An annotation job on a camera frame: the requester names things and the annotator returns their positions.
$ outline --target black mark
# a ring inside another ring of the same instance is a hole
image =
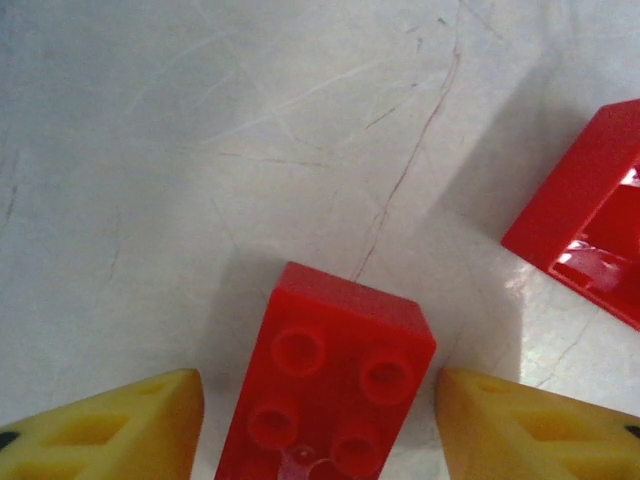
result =
[[[20,434],[18,432],[0,432],[0,450],[8,446],[19,436]]]
[[[631,435],[640,438],[640,425],[627,425],[624,428],[626,428]]]

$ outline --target scratched white surface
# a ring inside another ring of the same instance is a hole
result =
[[[286,259],[417,300],[385,479],[446,479],[443,364],[640,415],[640,334],[498,239],[602,104],[635,0],[0,0],[0,424],[181,367],[210,479]]]

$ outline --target red lego brick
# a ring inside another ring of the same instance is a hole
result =
[[[378,478],[435,348],[415,302],[289,263],[215,480]]]
[[[640,100],[596,113],[502,244],[640,330]]]

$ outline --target lego brick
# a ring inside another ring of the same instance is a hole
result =
[[[640,479],[640,418],[468,370],[436,388],[451,480]]]
[[[188,480],[204,400],[158,375],[0,428],[0,480]]]
[[[215,479],[378,478],[435,348],[415,302],[289,263]]]
[[[502,244],[640,330],[640,100],[596,113]]]

